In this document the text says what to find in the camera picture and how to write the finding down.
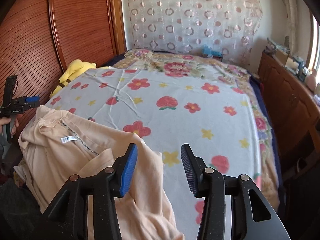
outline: navy blue fabric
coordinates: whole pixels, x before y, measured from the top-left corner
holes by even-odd
[[[264,114],[264,116],[268,119],[269,124],[271,124],[270,121],[270,117],[268,115],[266,106],[263,102],[263,98],[261,95],[261,91],[260,91],[260,81],[258,81],[256,78],[254,78],[252,75],[250,77],[250,85],[253,88],[253,91],[256,95],[258,104],[260,106],[260,109],[262,111],[262,113]],[[278,215],[279,217],[284,215],[284,208],[285,208],[285,204],[284,204],[284,187],[283,187],[283,181],[282,181],[282,176],[281,176],[281,166],[280,166],[280,159],[279,159],[279,154],[278,154],[278,146],[277,146],[277,140],[276,140],[276,135],[274,130],[271,130],[272,132],[272,148],[273,148],[273,153],[275,156],[275,164],[276,164],[276,172],[278,175],[278,180],[279,180],[279,188],[278,188],[278,195],[279,195],[279,200],[280,200],[280,205],[278,208]]]

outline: yellow plush toy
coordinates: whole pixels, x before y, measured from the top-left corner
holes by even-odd
[[[65,73],[59,78],[58,82],[59,84],[57,87],[51,92],[50,98],[53,97],[55,94],[57,94],[61,89],[63,89],[65,86],[67,86],[72,80],[80,76],[82,73],[86,72],[88,69],[96,68],[95,63],[89,63],[89,62],[82,62],[79,59],[76,59],[72,61],[68,69],[65,71]]]

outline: wooden desk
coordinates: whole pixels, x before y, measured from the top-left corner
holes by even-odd
[[[258,74],[285,171],[314,149],[320,153],[320,108],[313,101],[312,92],[265,53]]]

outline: screw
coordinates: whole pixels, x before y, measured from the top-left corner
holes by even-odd
[[[249,180],[249,176],[248,176],[247,174],[242,174],[242,175],[240,176],[240,178],[241,178],[242,180],[244,180],[244,181],[248,181],[248,180]]]
[[[211,174],[211,173],[214,172],[214,169],[213,169],[213,168],[210,168],[210,167],[206,167],[206,168],[204,169],[204,171],[205,171],[206,173]]]
[[[104,171],[105,171],[105,173],[113,173],[113,172],[115,171],[115,169],[112,168],[112,167],[106,167],[106,168],[104,169]]]
[[[78,178],[79,178],[79,176],[75,174],[75,175],[71,175],[70,180],[76,181],[76,180],[78,180]]]

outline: cardboard box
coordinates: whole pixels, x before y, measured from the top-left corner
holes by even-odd
[[[285,65],[287,63],[287,60],[288,60],[288,57],[289,57],[288,54],[282,52],[279,49],[276,51],[276,55],[275,56],[283,65]]]

